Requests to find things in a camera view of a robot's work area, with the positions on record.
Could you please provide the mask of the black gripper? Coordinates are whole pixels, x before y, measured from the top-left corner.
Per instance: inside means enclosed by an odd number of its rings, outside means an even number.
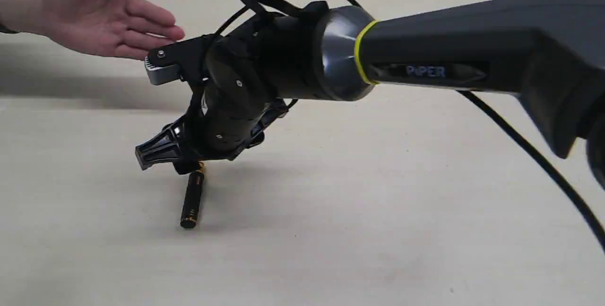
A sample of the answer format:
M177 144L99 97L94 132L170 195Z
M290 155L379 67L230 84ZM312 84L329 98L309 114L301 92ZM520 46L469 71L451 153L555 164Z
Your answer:
M178 175L204 173L204 161L233 161L245 149L259 146L265 129L288 112L281 98L236 103L208 87L192 95L184 115L136 146L135 155L142 170L171 163Z

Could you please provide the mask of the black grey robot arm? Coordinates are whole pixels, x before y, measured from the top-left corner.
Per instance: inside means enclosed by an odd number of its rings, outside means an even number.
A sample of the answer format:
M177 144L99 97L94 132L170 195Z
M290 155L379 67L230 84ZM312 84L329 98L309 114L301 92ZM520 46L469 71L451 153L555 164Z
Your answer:
M577 138L604 183L604 0L489 0L387 21L356 1L241 0L254 15L153 49L149 81L187 82L186 113L135 149L140 167L229 161L263 142L286 99L357 101L378 84L517 97L557 157Z

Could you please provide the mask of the person's forearm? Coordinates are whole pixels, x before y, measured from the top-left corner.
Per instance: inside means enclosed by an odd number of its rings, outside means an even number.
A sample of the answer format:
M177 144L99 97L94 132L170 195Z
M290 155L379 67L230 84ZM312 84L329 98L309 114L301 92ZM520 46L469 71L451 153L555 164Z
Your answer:
M0 0L2 34L45 35L43 0Z

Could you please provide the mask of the person's bare hand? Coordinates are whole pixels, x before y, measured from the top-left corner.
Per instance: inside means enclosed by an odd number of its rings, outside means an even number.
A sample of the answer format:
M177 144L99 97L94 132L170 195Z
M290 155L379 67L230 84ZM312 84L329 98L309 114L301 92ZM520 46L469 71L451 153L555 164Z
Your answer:
M144 60L185 36L173 13L147 0L41 0L41 9L43 35L82 54Z

